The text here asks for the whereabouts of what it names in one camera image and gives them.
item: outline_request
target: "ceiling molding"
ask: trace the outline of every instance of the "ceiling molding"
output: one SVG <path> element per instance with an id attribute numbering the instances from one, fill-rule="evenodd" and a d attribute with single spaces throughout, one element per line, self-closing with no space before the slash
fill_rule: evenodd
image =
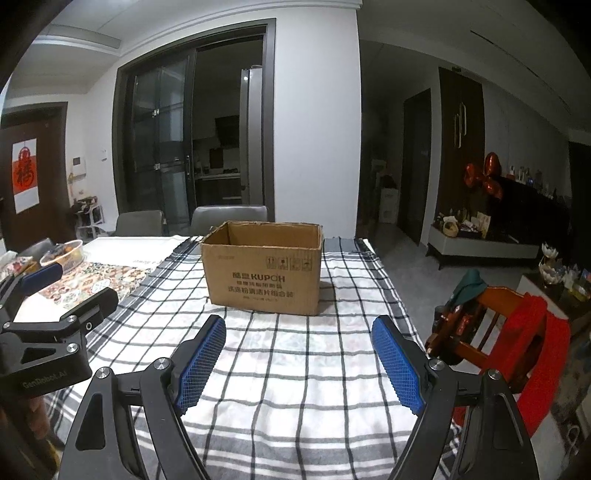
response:
<path id="1" fill-rule="evenodd" d="M 569 141 L 574 143 L 582 143 L 583 145 L 591 145 L 591 133 L 584 130 L 569 129 Z"/>
<path id="2" fill-rule="evenodd" d="M 261 10 L 268 10 L 273 8 L 293 8 L 293 7 L 329 7 L 329 8 L 349 8 L 359 9 L 362 5 L 362 0 L 249 0 L 246 5 L 240 7 L 227 8 L 214 13 L 208 13 L 199 17 L 192 18 L 186 22 L 177 24 L 170 28 L 165 28 L 155 34 L 150 35 L 142 40 L 139 40 L 129 47 L 122 47 L 121 56 L 125 56 L 133 51 L 159 40 L 167 35 L 176 33 L 186 28 L 194 27 L 208 21 L 217 20 L 218 18 L 228 17 L 230 15 L 244 14 L 248 12 L 255 12 Z"/>
<path id="3" fill-rule="evenodd" d="M 546 87 L 547 92 L 544 99 L 532 93 L 527 86 L 520 84 L 510 75 L 505 74 L 492 64 L 485 63 L 482 59 L 473 57 L 465 51 L 445 44 L 442 41 L 432 40 L 421 35 L 397 28 L 389 28 L 373 25 L 368 22 L 358 22 L 359 38 L 361 40 L 372 40 L 398 47 L 419 51 L 432 57 L 444 60 L 453 65 L 466 69 L 477 76 L 488 80 L 501 87 L 503 90 L 515 96 L 530 108 L 538 112 L 550 124 L 556 127 L 563 134 L 568 133 L 572 126 L 571 116 L 564 108 L 560 98 L 552 95 Z"/>
<path id="4" fill-rule="evenodd" d="M 93 41 L 82 40 L 81 38 L 62 37 L 59 35 L 39 35 L 33 41 L 33 45 L 61 45 L 106 53 L 114 57 L 121 56 L 117 48 L 107 47 Z"/>
<path id="5" fill-rule="evenodd" d="M 52 35 L 55 37 L 68 37 L 77 40 L 86 40 L 115 49 L 121 46 L 121 40 L 118 38 L 110 37 L 108 35 L 104 35 L 93 30 L 87 30 L 85 28 L 71 27 L 69 25 L 50 24 L 40 33 L 40 35 Z"/>

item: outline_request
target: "green cloth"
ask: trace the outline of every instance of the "green cloth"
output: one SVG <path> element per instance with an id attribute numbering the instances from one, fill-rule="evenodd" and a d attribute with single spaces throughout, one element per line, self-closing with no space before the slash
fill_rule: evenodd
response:
<path id="1" fill-rule="evenodd" d="M 486 290 L 487 286 L 486 282 L 481 279 L 480 272 L 475 268 L 471 268 L 462 277 L 460 283 L 457 284 L 452 296 L 446 303 L 446 307 L 451 310 L 458 305 L 462 305 L 467 301 L 475 299 Z"/>

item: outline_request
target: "metal screw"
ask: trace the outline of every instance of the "metal screw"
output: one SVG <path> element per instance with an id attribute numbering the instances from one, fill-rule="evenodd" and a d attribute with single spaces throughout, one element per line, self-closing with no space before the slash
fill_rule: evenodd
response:
<path id="1" fill-rule="evenodd" d="M 111 371 L 109 370 L 108 367 L 100 367 L 97 371 L 96 371 L 96 376 L 98 378 L 105 378 L 109 376 L 109 373 L 111 373 Z"/>
<path id="2" fill-rule="evenodd" d="M 491 377 L 493 380 L 500 380 L 501 378 L 503 378 L 503 376 L 501 375 L 501 372 L 499 372 L 498 370 L 494 370 L 494 369 L 490 369 L 488 371 L 488 376 Z"/>
<path id="3" fill-rule="evenodd" d="M 158 360 L 156 360 L 156 362 L 154 363 L 154 366 L 156 367 L 156 370 L 164 370 L 169 365 L 170 365 L 170 360 L 168 358 L 165 358 L 165 357 L 158 358 Z"/>
<path id="4" fill-rule="evenodd" d="M 431 358 L 429 360 L 429 366 L 432 370 L 443 370 L 445 368 L 445 363 L 438 358 Z"/>

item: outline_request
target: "open cardboard box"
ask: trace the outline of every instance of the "open cardboard box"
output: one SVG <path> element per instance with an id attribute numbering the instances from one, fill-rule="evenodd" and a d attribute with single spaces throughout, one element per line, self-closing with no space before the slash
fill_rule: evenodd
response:
<path id="1" fill-rule="evenodd" d="M 309 223 L 225 222 L 201 244 L 212 303 L 316 315 L 322 229 Z"/>

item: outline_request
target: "red fu character poster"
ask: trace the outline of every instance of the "red fu character poster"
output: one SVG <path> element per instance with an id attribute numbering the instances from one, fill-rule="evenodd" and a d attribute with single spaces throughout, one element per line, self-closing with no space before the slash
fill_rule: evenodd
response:
<path id="1" fill-rule="evenodd" d="M 36 138 L 12 145 L 12 191 L 17 213 L 39 204 Z"/>

